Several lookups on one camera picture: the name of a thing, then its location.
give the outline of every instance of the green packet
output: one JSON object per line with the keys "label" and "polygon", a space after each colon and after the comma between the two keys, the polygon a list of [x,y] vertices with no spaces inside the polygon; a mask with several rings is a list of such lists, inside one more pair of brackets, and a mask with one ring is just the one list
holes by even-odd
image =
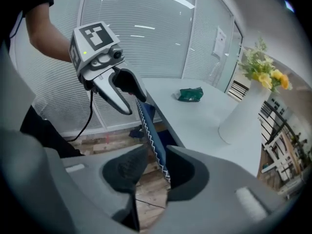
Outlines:
{"label": "green packet", "polygon": [[204,92],[201,87],[180,89],[177,93],[175,93],[177,100],[187,102],[199,102],[203,95]]}

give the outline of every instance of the cable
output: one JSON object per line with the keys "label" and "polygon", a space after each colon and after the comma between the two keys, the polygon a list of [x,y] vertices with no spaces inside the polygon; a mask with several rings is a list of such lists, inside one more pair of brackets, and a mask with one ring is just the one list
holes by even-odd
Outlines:
{"label": "cable", "polygon": [[162,206],[159,206],[159,205],[153,205],[153,204],[151,204],[151,203],[148,203],[148,202],[145,202],[145,201],[139,200],[139,199],[137,199],[137,198],[136,198],[136,200],[137,200],[137,201],[140,201],[140,202],[142,202],[142,203],[148,204],[148,205],[152,205],[152,206],[155,206],[155,207],[159,207],[159,208],[163,208],[163,209],[165,209],[165,207],[162,207]]}
{"label": "cable", "polygon": [[19,27],[20,27],[20,23],[21,23],[22,20],[23,20],[23,16],[22,16],[21,19],[19,20],[18,27],[16,28],[16,31],[14,32],[13,36],[10,37],[10,39],[13,38],[13,37],[16,35],[16,33],[18,32]]}
{"label": "cable", "polygon": [[82,132],[86,129],[86,127],[88,126],[91,118],[92,118],[92,114],[93,114],[93,110],[92,110],[92,102],[93,102],[93,91],[90,92],[91,98],[90,98],[90,115],[87,121],[87,124],[85,124],[85,126],[83,127],[83,129],[80,131],[80,133],[77,135],[76,138],[68,140],[67,142],[72,142],[75,141],[76,139],[78,139],[78,137],[82,134]]}

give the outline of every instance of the yellow flower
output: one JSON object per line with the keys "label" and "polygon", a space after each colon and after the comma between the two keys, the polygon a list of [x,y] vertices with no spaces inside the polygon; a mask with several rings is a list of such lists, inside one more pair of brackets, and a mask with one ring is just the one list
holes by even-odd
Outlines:
{"label": "yellow flower", "polygon": [[264,86],[265,88],[272,88],[272,79],[270,78],[269,74],[261,73],[258,79],[261,82],[262,86]]}
{"label": "yellow flower", "polygon": [[287,75],[282,75],[280,78],[281,85],[284,89],[288,89],[289,86],[289,79]]}
{"label": "yellow flower", "polygon": [[259,81],[259,74],[256,73],[256,72],[254,72],[252,78],[253,78],[254,80]]}
{"label": "yellow flower", "polygon": [[271,71],[271,77],[276,78],[279,80],[282,77],[282,72],[280,72],[278,69],[272,70]]}

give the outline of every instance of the white table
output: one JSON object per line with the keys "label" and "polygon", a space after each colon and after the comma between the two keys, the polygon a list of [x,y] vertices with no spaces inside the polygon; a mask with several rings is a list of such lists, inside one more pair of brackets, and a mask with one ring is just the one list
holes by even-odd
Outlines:
{"label": "white table", "polygon": [[[181,147],[232,161],[257,176],[261,156],[261,125],[250,123],[245,135],[229,145],[218,134],[221,121],[237,102],[220,90],[200,80],[144,78],[148,99]],[[201,87],[200,102],[181,102],[173,93],[182,88]]]}

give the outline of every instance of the human arm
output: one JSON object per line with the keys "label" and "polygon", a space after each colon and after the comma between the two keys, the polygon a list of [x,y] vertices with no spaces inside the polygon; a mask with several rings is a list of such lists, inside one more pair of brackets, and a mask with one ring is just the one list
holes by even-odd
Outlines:
{"label": "human arm", "polygon": [[30,43],[51,58],[71,62],[69,40],[51,23],[49,3],[43,3],[25,15]]}

